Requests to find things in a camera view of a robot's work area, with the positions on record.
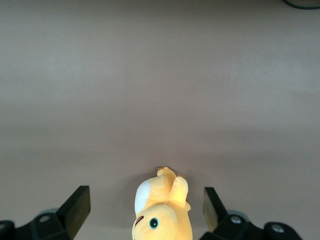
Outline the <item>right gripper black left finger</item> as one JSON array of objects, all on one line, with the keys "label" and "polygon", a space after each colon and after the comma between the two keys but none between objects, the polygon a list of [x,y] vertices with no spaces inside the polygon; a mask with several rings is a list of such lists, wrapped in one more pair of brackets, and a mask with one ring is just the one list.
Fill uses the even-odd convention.
[{"label": "right gripper black left finger", "polygon": [[55,212],[44,212],[20,227],[16,227],[11,220],[2,220],[0,238],[2,240],[73,240],[90,212],[90,187],[81,185]]}]

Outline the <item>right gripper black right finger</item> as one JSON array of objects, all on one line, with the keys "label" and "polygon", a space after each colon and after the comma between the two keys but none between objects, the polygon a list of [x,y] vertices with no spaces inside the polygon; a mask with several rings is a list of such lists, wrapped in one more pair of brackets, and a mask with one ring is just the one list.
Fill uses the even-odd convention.
[{"label": "right gripper black right finger", "polygon": [[282,222],[267,222],[263,228],[252,224],[239,211],[228,212],[213,187],[205,187],[203,215],[208,231],[201,240],[300,240],[301,236]]}]

